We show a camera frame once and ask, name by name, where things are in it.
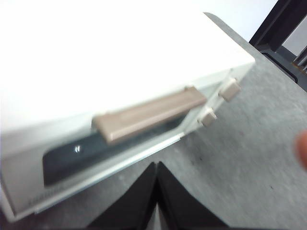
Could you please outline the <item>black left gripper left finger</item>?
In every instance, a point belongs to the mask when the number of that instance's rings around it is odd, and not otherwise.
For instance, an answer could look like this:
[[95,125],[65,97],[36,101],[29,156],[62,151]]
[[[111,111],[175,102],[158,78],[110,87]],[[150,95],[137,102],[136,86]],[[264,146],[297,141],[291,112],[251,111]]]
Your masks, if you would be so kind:
[[151,163],[126,193],[92,221],[91,230],[144,230],[155,206],[156,164]]

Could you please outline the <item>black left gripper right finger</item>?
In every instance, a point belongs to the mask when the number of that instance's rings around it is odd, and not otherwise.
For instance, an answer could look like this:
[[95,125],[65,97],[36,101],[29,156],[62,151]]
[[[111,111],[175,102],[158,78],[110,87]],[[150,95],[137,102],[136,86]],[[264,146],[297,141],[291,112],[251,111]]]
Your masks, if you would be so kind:
[[157,202],[170,230],[224,230],[229,226],[192,196],[162,163],[157,165]]

